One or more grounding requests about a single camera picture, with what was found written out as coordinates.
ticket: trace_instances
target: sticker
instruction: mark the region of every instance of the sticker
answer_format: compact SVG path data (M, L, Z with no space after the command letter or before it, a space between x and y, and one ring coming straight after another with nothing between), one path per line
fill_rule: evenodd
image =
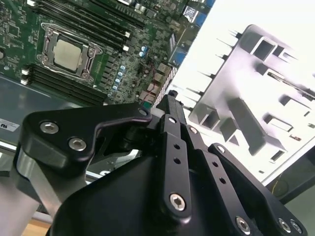
M9 122L4 119L0 119L0 128L1 129L6 129L8 131L14 132L18 127L20 127L19 124L15 124L12 122Z

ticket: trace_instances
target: black metal bracket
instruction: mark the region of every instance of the black metal bracket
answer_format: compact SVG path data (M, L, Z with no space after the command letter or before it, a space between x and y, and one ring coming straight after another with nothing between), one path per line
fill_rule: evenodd
M164 115L123 104L35 113L25 119L20 150L27 160L44 166L41 176L47 170L50 179L54 174L58 181L71 182L94 156L104 158L97 155L101 137L107 154L142 151L105 177L74 188L55 215L50 236L307 235L301 222L224 146L205 146L199 131L186 124L180 102L166 96L158 108ZM74 147L73 138L83 142ZM38 192L40 186L32 185ZM49 189L63 190L57 182Z

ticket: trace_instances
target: ram slot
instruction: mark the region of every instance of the ram slot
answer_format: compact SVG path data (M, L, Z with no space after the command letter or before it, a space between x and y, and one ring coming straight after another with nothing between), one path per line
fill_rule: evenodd
M32 84L48 89L65 97L75 99L89 106L101 106L106 96L93 88L84 86L60 74L33 65L30 80Z
M90 0L90 2L95 4L96 6L103 8L105 11L113 14L114 16L125 20L126 22L128 22L129 24L133 26L136 26L141 29L143 29L145 26L143 21L140 21L139 19L132 17L122 11L114 9L112 6L106 4L105 2L101 2L100 0Z
M74 30L77 30L78 32L81 32L82 34L93 38L95 41L101 43L101 44L105 44L108 45L118 51L122 51L123 50L123 46L121 44L115 43L111 40L109 40L108 38L105 38L101 35L99 35L98 33L94 32L94 31L90 31L89 29L85 28L82 25L79 25L77 22L74 22L73 19L61 14L60 12L56 11L55 9L47 9L46 6L38 6L38 8L36 9L36 12L38 14L47 16L57 22L59 22L62 25L68 26L69 28L72 28Z
M68 14L70 16L74 16L77 18L77 21L83 24L88 24L89 28L92 28L93 31L97 31L98 33L102 34L104 37L109 38L110 40L117 42L117 43L125 43L126 37L125 35L115 35L112 34L112 30L109 30L108 27L104 26L99 22L99 19L95 17L89 17L84 13L79 13L75 10L69 9L66 6L55 2L53 0L42 0L41 2L48 4L49 6L53 6L57 9L63 11L64 14Z
M95 12L88 10L74 2L71 2L69 0L64 0L64 2L66 4L74 6L75 9L78 10L78 12L80 12L81 14L84 14L87 17L93 19L94 21L101 23L103 27L105 27L108 31L110 31L114 35L126 37L126 32L130 31L119 24L115 24L114 22L108 21L108 19L106 19L102 15L96 14Z
M79 9L79 12L82 14L85 14L86 16L92 18L95 18L95 21L99 21L99 23L101 23L103 25L104 28L106 28L108 31L110 31L112 34L117 35L117 36L121 36L121 37L126 37L126 32L130 32L130 30L121 27L118 24L115 24L113 22L107 21L106 18L102 17L101 15L95 14L91 11L87 11L87 10L83 10L83 9Z

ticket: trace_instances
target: green circuit board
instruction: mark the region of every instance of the green circuit board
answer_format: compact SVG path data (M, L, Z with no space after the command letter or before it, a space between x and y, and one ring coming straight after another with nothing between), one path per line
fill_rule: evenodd
M176 66L171 24L190 24L179 21L186 4L1 0L0 73L82 105L152 103Z

